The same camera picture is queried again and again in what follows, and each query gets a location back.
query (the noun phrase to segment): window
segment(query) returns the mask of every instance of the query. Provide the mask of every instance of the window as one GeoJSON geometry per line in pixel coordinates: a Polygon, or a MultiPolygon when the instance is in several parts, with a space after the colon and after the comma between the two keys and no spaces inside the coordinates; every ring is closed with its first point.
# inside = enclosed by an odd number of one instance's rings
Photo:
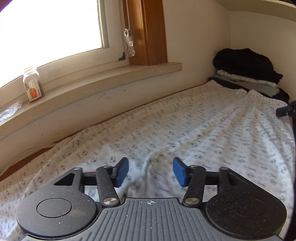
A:
{"type": "Polygon", "coordinates": [[[0,12],[0,36],[0,107],[25,93],[19,76],[30,65],[46,92],[124,52],[118,0],[13,0],[0,12]]]}

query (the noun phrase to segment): white patterned sheet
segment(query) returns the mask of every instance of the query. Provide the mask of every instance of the white patterned sheet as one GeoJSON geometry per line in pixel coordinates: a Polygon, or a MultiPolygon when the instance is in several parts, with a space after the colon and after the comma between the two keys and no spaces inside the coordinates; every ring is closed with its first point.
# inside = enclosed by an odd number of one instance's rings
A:
{"type": "MultiPolygon", "coordinates": [[[[256,91],[230,90],[215,81],[163,98],[85,128],[32,160],[0,182],[0,236],[23,235],[15,219],[21,199],[70,170],[94,171],[128,157],[130,169],[120,198],[178,197],[172,159],[208,171],[227,166],[279,198],[287,208],[287,231],[293,209],[295,141],[288,117],[277,118],[284,102],[256,91]]],[[[95,188],[86,194],[97,200],[95,188]]],[[[204,200],[215,195],[206,186],[204,200]]]]}

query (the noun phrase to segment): white window frame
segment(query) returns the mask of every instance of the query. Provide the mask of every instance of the white window frame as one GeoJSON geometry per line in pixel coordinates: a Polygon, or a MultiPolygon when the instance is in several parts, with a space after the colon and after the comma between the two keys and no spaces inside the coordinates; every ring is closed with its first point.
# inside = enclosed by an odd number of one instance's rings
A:
{"type": "MultiPolygon", "coordinates": [[[[122,3],[118,0],[98,1],[100,2],[98,8],[105,6],[105,11],[98,9],[102,17],[99,19],[99,23],[103,22],[102,47],[105,48],[78,53],[38,67],[37,71],[40,74],[40,82],[45,95],[47,91],[69,82],[129,64],[128,58],[118,61],[125,51],[122,38],[122,3]],[[106,26],[104,25],[104,13],[106,14],[107,30],[104,28],[106,26]]],[[[0,88],[0,111],[17,100],[28,101],[22,79],[23,76],[19,76],[0,88]]]]}

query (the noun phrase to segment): white wall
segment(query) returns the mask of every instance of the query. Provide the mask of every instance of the white wall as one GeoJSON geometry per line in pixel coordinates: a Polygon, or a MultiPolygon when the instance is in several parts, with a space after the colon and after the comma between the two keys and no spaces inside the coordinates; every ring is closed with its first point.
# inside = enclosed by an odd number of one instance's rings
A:
{"type": "Polygon", "coordinates": [[[252,12],[230,12],[231,48],[251,50],[268,57],[283,74],[279,87],[296,100],[296,23],[252,12]]]}
{"type": "Polygon", "coordinates": [[[183,71],[91,96],[32,122],[0,141],[0,170],[31,147],[52,143],[131,108],[205,83],[214,74],[215,54],[230,47],[229,11],[214,0],[163,0],[163,6],[168,60],[181,62],[183,71]]]}

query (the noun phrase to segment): white cable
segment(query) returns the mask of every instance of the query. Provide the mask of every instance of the white cable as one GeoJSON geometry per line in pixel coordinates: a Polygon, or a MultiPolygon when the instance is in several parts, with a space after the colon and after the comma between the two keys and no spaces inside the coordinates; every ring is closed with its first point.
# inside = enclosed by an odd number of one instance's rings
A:
{"type": "Polygon", "coordinates": [[[52,143],[49,145],[43,145],[43,146],[36,146],[33,148],[30,148],[28,150],[23,151],[22,153],[20,153],[19,155],[17,155],[11,162],[9,162],[9,165],[0,173],[0,177],[16,162],[18,162],[19,160],[22,160],[28,156],[30,156],[31,154],[44,149],[44,148],[50,148],[50,147],[54,147],[56,146],[57,143],[52,143]]]}

